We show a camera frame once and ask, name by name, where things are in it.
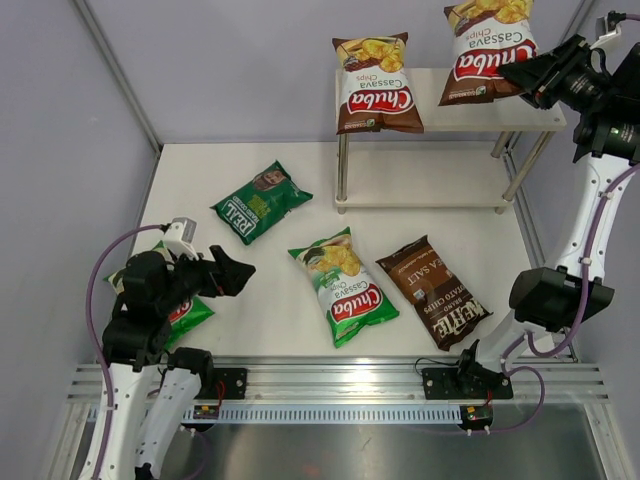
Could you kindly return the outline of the brown Chuba bag back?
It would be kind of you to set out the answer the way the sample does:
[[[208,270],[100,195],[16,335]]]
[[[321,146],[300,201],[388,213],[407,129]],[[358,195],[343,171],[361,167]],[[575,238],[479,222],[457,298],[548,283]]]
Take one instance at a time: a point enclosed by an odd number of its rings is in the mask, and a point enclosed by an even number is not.
[[[444,8],[454,35],[454,64],[441,106],[485,104],[522,93],[498,68],[537,55],[532,8],[528,0],[475,0]]]

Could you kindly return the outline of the brown chuba bag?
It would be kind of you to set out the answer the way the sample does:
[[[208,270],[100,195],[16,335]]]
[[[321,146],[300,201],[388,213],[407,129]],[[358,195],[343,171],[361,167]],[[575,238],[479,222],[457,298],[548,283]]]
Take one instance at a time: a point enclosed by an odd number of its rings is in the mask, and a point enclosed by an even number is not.
[[[441,106],[485,104],[522,93],[498,68],[537,55],[532,8],[528,0],[475,0],[444,8],[454,35],[454,64]]]
[[[402,32],[332,40],[341,67],[338,134],[424,131],[405,71],[408,38]]]

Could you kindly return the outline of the brown Chuba bag front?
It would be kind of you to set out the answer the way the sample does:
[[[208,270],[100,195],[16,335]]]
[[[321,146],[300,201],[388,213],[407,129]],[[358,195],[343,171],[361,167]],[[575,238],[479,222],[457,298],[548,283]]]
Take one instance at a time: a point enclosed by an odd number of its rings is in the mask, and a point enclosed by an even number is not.
[[[341,67],[338,134],[424,131],[405,71],[408,38],[402,32],[332,40]]]

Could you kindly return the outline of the brown Kettle chips bag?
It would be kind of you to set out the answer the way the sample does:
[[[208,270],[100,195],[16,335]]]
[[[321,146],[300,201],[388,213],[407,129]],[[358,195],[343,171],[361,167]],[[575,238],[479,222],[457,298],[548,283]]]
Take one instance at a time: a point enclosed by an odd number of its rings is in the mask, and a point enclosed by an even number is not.
[[[441,351],[450,350],[492,315],[447,267],[426,235],[376,263],[411,303]]]

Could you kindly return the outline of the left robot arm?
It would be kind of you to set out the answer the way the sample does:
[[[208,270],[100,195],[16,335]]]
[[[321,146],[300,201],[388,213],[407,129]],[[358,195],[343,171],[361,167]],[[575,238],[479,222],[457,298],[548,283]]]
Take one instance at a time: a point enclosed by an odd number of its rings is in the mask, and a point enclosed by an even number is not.
[[[210,260],[170,263],[153,250],[128,260],[102,335],[101,404],[81,478],[159,478],[189,404],[220,387],[210,352],[165,351],[179,307],[198,295],[235,297],[256,272],[218,245],[210,251]]]

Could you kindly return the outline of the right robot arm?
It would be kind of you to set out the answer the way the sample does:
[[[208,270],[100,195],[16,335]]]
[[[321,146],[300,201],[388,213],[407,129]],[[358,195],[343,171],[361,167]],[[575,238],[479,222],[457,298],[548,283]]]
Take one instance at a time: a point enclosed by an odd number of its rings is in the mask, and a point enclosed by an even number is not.
[[[573,134],[575,196],[559,246],[545,265],[523,271],[509,296],[509,314],[487,337],[464,350],[446,381],[459,399],[498,399],[511,387],[508,361],[530,350],[561,353],[582,323],[606,309],[605,257],[617,209],[639,170],[639,48],[614,72],[605,52],[574,35],[532,60],[500,67],[524,100],[547,110],[561,102],[580,115]]]

